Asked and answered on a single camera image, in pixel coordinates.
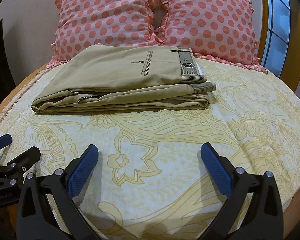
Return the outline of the khaki pants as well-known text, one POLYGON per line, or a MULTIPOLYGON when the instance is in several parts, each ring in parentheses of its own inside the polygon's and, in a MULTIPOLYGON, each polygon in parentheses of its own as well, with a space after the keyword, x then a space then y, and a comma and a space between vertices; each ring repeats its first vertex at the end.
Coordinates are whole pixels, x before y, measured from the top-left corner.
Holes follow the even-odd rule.
POLYGON ((97 44, 65 63, 31 107, 39 114, 205 109, 215 88, 190 48, 97 44))

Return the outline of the yellow patterned bed sheet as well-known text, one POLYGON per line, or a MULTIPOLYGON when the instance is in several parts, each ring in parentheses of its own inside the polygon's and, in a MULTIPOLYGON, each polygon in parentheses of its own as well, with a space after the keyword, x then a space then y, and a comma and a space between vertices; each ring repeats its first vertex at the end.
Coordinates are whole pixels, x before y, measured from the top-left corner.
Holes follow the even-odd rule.
POLYGON ((271 171, 282 205, 300 212, 300 99, 272 73, 198 60, 216 84, 207 109, 37 115, 33 100, 61 70, 40 70, 0 106, 0 165, 36 146, 33 172, 64 168, 90 145, 100 156, 75 203, 104 239, 195 239, 225 197, 199 152, 209 142, 247 172, 271 171))

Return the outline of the left polka dot pillow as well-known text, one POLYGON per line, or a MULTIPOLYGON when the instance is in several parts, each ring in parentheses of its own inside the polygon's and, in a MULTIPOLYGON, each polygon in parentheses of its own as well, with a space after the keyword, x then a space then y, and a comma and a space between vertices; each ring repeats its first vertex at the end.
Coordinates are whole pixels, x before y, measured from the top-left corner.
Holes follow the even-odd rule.
POLYGON ((157 46, 157 0, 55 0, 59 22, 47 68, 70 61, 91 45, 157 46))

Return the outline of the polka dot pillow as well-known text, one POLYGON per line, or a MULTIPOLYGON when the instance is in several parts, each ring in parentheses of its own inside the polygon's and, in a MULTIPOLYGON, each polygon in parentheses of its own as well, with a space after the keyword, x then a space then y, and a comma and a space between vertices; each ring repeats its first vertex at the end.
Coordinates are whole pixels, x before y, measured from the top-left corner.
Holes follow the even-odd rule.
POLYGON ((157 0, 164 9, 152 38, 191 48, 195 57, 266 73, 257 56, 251 0, 157 0))
POLYGON ((91 45, 157 46, 157 0, 55 0, 59 22, 47 68, 70 61, 91 45))

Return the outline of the right polka dot pillow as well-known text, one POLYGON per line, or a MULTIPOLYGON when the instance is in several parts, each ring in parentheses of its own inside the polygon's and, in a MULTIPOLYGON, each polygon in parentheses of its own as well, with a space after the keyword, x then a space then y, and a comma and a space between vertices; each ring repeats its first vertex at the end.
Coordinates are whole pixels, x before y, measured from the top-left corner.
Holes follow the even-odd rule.
POLYGON ((157 0, 164 9, 152 38, 191 48, 195 57, 266 73, 257 56, 251 0, 157 0))

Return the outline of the wooden bed frame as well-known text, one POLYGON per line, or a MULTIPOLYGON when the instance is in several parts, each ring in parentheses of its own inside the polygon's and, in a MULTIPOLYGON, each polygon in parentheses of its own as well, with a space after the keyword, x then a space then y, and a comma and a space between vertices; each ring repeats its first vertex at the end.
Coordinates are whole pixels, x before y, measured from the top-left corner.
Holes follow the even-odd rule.
POLYGON ((6 96, 6 98, 0 104, 0 114, 4 111, 4 108, 12 101, 12 99, 25 88, 25 91, 29 90, 40 77, 47 72, 45 69, 47 63, 42 65, 40 68, 32 72, 30 75, 25 77, 21 83, 19 83, 14 90, 6 96))

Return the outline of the window with yellow frame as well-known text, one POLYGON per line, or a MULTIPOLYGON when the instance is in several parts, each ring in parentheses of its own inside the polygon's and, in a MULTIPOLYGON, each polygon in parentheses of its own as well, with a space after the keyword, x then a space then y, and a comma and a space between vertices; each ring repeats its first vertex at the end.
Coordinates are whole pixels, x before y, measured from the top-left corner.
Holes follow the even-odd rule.
POLYGON ((300 2, 262 2, 262 28, 258 51, 260 63, 296 92, 300 82, 300 2))

